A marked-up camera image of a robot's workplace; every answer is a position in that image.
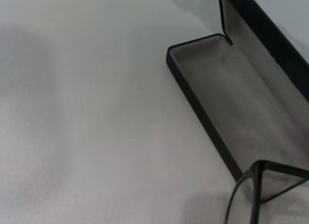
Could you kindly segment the black glasses case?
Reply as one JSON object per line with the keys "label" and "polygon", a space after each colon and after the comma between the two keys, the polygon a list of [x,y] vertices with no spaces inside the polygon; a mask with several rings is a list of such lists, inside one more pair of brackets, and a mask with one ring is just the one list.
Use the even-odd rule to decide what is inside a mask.
{"label": "black glasses case", "polygon": [[228,170],[309,170],[309,0],[174,0],[215,33],[166,62]]}

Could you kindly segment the black glasses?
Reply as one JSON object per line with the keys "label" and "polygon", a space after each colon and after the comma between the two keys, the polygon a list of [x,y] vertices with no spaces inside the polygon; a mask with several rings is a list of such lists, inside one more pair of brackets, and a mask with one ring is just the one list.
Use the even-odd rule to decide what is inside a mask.
{"label": "black glasses", "polygon": [[[264,171],[273,171],[297,177],[301,180],[276,194],[263,198],[262,183]],[[308,170],[268,160],[254,162],[238,179],[234,187],[226,209],[224,224],[258,224],[262,205],[307,181],[309,181]]]}

